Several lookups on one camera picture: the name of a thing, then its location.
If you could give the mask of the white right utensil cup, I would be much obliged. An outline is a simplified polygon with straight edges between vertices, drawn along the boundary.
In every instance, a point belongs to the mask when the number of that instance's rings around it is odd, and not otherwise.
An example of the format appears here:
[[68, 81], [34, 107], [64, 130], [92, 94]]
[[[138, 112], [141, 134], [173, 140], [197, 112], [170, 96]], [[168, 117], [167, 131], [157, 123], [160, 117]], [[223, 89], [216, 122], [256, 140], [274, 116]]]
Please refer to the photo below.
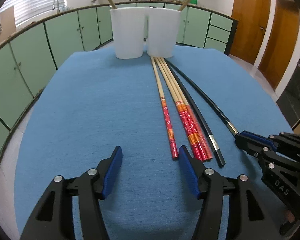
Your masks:
[[152, 57], [172, 57], [179, 32], [179, 10], [146, 8], [148, 20], [147, 54]]

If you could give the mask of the white utensil cup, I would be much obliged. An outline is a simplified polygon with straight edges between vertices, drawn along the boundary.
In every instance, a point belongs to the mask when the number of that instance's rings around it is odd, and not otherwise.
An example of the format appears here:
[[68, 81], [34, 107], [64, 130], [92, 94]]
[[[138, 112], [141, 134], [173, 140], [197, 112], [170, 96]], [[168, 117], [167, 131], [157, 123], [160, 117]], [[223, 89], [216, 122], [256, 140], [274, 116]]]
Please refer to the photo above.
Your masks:
[[172, 57], [179, 32], [179, 10], [146, 8], [148, 20], [147, 54], [152, 57]]
[[143, 55], [146, 9], [126, 7], [111, 9], [115, 55], [118, 59], [136, 59]]

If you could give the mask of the blue table cloth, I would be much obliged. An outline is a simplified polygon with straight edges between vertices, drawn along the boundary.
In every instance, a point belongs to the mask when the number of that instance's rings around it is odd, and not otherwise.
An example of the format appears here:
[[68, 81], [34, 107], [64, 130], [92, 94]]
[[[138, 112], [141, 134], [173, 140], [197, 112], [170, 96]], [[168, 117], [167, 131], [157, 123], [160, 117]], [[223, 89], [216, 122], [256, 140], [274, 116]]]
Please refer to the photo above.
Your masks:
[[[175, 47], [169, 59], [234, 126], [267, 137], [291, 128], [245, 69], [214, 49]], [[276, 227], [285, 206], [261, 181], [257, 160], [239, 150], [209, 105], [183, 80], [226, 161], [205, 165], [221, 175], [246, 174]], [[191, 239], [202, 206], [173, 161], [150, 57], [116, 58], [113, 47], [72, 54], [34, 105], [17, 162], [14, 204], [23, 228], [56, 175], [80, 176], [121, 146], [122, 166], [100, 207], [110, 239]]]

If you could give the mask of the dark glass cabinet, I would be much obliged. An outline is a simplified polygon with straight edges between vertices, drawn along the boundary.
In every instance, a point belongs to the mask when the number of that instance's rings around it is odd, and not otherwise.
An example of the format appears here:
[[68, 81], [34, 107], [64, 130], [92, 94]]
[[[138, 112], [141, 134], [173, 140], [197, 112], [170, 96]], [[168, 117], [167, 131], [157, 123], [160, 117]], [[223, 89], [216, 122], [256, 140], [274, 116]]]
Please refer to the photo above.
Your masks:
[[292, 129], [300, 125], [300, 58], [277, 105]]

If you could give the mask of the white left utensil cup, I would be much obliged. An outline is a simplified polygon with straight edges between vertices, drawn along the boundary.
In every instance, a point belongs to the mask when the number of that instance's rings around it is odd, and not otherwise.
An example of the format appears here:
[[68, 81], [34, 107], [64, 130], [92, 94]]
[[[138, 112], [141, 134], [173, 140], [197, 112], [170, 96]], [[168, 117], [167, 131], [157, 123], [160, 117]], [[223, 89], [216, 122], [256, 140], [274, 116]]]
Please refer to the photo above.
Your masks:
[[146, 9], [126, 7], [111, 9], [115, 55], [118, 59], [136, 59], [143, 55]]

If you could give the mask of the chrome sink faucet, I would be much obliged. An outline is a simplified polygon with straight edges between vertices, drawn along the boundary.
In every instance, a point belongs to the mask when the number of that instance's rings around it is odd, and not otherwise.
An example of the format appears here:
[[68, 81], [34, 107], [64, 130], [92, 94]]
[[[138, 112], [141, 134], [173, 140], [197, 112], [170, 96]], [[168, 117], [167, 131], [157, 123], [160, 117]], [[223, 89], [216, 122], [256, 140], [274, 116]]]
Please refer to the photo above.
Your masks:
[[52, 9], [53, 9], [53, 10], [57, 9], [57, 13], [58, 13], [58, 14], [61, 12], [59, 0], [53, 0], [53, 6], [52, 6]]

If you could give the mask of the wooden door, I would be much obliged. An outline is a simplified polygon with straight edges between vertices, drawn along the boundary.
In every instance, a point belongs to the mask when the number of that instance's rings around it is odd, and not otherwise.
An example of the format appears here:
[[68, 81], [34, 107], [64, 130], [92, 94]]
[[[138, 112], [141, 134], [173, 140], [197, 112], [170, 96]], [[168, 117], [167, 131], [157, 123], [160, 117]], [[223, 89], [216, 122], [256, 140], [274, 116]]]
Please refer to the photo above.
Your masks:
[[300, 10], [291, 0], [276, 0], [274, 21], [259, 71], [276, 89], [289, 65], [300, 27]]
[[269, 20], [271, 0], [234, 0], [232, 18], [238, 21], [230, 54], [254, 64]]

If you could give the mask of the cardboard board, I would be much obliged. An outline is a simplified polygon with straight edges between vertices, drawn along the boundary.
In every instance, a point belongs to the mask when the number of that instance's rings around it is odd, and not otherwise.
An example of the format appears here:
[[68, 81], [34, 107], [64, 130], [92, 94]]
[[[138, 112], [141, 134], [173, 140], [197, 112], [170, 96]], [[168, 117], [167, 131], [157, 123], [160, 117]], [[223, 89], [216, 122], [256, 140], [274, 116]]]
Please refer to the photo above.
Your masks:
[[16, 32], [14, 6], [0, 13], [0, 44]]

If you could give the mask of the green lower kitchen cabinets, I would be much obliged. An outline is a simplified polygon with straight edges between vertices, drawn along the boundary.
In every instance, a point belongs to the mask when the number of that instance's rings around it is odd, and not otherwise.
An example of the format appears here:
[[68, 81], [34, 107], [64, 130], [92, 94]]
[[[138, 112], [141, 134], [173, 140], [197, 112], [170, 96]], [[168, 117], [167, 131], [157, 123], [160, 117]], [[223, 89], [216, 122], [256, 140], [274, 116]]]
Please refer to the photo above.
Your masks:
[[[230, 52], [238, 21], [189, 5], [181, 12], [177, 43]], [[96, 5], [50, 16], [0, 44], [0, 158], [12, 128], [73, 53], [112, 41], [110, 7]]]

